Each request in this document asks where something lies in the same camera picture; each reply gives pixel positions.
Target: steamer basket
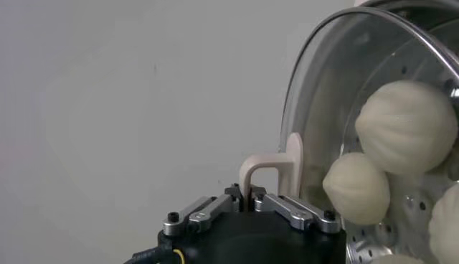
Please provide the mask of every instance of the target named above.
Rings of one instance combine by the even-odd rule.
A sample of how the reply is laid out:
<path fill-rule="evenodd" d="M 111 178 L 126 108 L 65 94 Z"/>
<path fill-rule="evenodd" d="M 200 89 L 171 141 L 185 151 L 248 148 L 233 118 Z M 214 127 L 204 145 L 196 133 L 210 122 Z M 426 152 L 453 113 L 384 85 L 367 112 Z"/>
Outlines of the steamer basket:
<path fill-rule="evenodd" d="M 383 84 L 429 83 L 459 109 L 458 3 L 371 1 L 317 27 L 290 80 L 280 139 L 280 151 L 291 133 L 303 139 L 301 198 L 333 209 L 323 178 L 340 155 L 361 151 L 354 123 L 366 99 Z M 403 254 L 438 264 L 427 226 L 436 201 L 459 180 L 459 143 L 439 167 L 415 181 L 388 177 L 391 205 L 381 223 L 358 226 L 343 220 L 348 263 Z"/>

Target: white wall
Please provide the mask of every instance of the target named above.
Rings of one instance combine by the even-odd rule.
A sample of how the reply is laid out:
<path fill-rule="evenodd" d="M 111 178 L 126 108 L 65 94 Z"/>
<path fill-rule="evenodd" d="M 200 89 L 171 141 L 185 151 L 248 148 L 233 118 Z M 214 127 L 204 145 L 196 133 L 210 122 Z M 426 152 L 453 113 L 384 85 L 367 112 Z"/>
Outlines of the white wall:
<path fill-rule="evenodd" d="M 0 263 L 155 245 L 168 211 L 276 151 L 300 46 L 351 3 L 0 0 Z"/>

